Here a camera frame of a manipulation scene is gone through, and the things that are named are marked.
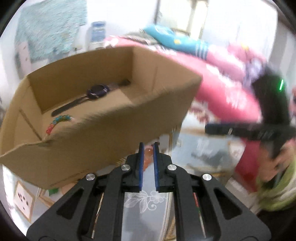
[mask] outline hand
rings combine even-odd
[[[294,155],[295,144],[293,141],[286,142],[280,154],[275,159],[271,159],[268,151],[263,146],[260,146],[257,159],[259,164],[258,176],[260,180],[268,182],[278,174],[279,171],[285,170],[293,161]]]

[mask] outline cardboard box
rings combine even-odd
[[[62,115],[51,112],[95,84],[131,84]],[[44,189],[64,186],[133,153],[181,123],[201,77],[156,52],[119,47],[78,54],[29,74],[20,83],[0,134],[0,163]]]

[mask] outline colorful bracelet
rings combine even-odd
[[[46,130],[46,134],[50,135],[53,128],[56,126],[56,124],[60,123],[60,122],[64,122],[64,121],[71,121],[74,118],[70,115],[60,115],[59,117],[55,118],[53,120],[53,122],[49,125],[49,127]]]

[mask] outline green light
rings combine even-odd
[[[281,86],[279,87],[280,91],[282,90],[283,86],[284,86],[284,80],[281,80]]]

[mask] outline pink blanket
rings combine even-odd
[[[122,39],[120,37],[107,38],[113,47],[140,46],[157,51],[196,72],[202,76],[201,86],[195,98],[200,102],[207,102],[208,109],[221,121],[226,122],[257,122],[260,118],[260,107],[255,97],[242,89],[238,82],[233,82],[219,73],[219,70],[207,62],[174,50],[164,49],[161,46],[147,46],[140,43]],[[255,177],[257,175],[256,153],[258,143],[247,143],[236,171],[255,189]]]

